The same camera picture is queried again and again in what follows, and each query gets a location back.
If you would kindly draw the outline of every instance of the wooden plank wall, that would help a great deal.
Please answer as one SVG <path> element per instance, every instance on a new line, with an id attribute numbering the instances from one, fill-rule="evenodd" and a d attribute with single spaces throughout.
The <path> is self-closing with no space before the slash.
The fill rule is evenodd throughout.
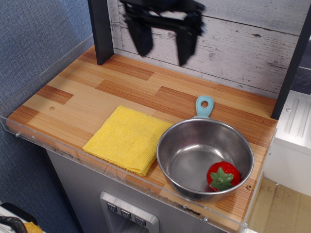
<path id="1" fill-rule="evenodd" d="M 207 33 L 179 67 L 174 32 L 153 28 L 153 50 L 142 58 L 124 22 L 123 4 L 108 0 L 115 53 L 276 99 L 311 0 L 198 2 L 206 6 Z"/>

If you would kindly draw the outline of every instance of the metal saucepan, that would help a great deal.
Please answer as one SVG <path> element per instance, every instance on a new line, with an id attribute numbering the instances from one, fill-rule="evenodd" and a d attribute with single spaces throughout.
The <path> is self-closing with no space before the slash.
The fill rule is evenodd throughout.
<path id="1" fill-rule="evenodd" d="M 157 146 L 157 161 L 164 175 L 190 200 L 215 202 L 232 195 L 249 178 L 254 166 L 254 154 L 245 137 L 231 126 L 208 118 L 213 104 L 211 97 L 199 97 L 198 116 L 172 125 Z M 241 182 L 215 192 L 207 183 L 207 171 L 220 161 L 233 164 Z"/>

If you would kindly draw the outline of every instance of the wooden countertop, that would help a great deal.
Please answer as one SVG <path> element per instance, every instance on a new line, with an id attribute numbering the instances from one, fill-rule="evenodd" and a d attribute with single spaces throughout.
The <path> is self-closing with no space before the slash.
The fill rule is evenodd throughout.
<path id="1" fill-rule="evenodd" d="M 166 182 L 156 161 L 146 177 L 138 177 L 82 152 L 82 146 L 119 105 L 175 123 L 196 115 L 195 101 L 201 95 L 209 95 L 215 101 L 210 118 L 239 130 L 255 155 L 251 177 L 225 200 L 186 201 Z M 254 195 L 254 189 L 246 187 L 255 187 L 276 128 L 277 121 L 270 118 L 275 102 L 119 55 L 99 66 L 91 47 L 14 111 L 7 125 L 44 147 L 91 169 L 116 174 L 134 188 L 147 190 L 161 201 L 173 203 L 196 217 L 208 217 L 212 224 L 235 232 L 237 225 L 243 224 Z"/>

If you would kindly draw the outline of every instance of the yellow object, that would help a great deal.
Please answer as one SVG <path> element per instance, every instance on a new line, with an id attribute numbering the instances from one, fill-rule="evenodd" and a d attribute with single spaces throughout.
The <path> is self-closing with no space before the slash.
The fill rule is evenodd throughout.
<path id="1" fill-rule="evenodd" d="M 41 228 L 35 225 L 33 222 L 25 222 L 24 226 L 27 230 L 27 233 L 43 233 Z"/>
<path id="2" fill-rule="evenodd" d="M 156 147 L 172 124 L 118 106 L 83 146 L 87 153 L 145 176 L 156 159 Z"/>

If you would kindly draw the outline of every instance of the pot handle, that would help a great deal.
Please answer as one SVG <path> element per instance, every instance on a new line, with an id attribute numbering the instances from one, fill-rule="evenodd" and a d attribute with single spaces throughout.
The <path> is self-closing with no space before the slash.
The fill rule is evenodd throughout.
<path id="1" fill-rule="evenodd" d="M 202 107 L 202 103 L 207 102 L 207 107 Z M 209 96 L 200 96 L 196 100 L 196 113 L 195 118 L 208 118 L 214 106 L 214 100 Z"/>

